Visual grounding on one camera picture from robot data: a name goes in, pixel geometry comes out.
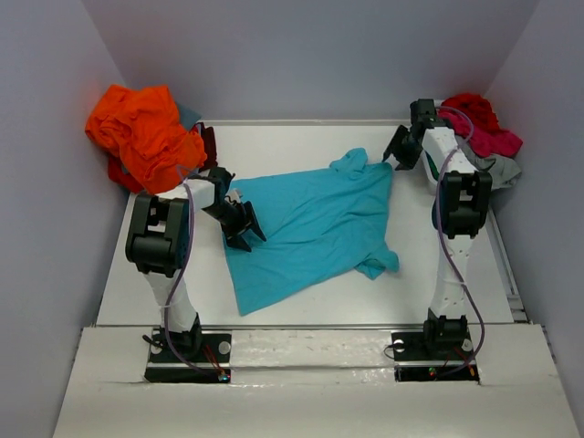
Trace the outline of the teal t shirt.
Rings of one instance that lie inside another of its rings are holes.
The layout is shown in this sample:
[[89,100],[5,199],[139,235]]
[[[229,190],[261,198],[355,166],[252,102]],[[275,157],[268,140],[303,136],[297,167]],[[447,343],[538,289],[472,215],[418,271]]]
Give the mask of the teal t shirt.
[[352,149],[323,169],[239,179],[265,234],[251,252],[226,248],[238,312],[246,316],[357,270],[374,280],[400,269],[386,231],[393,169]]

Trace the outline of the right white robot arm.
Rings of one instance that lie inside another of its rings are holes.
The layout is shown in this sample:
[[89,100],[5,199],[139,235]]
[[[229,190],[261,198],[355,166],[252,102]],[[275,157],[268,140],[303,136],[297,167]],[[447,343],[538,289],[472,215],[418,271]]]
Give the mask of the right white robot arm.
[[410,105],[411,125],[399,126],[383,157],[394,158],[401,170],[420,159],[437,171],[432,209],[440,254],[436,287],[419,331],[393,334],[392,356],[398,362],[439,361],[472,343],[467,312],[478,309],[465,280],[470,250],[484,227],[492,177],[477,170],[455,138],[452,123],[440,117],[431,99]]

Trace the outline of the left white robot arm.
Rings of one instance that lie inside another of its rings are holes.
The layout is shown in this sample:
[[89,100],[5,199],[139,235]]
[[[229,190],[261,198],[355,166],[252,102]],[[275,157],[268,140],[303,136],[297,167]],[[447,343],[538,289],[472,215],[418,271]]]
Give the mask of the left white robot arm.
[[194,238],[195,213],[202,211],[221,227],[227,246],[246,252],[248,231],[265,242],[254,207],[231,189],[234,175],[223,167],[205,174],[178,168],[179,185],[167,193],[135,198],[125,245],[127,260],[147,280],[161,312],[162,349],[177,360],[196,358],[202,349],[199,314],[184,279]]

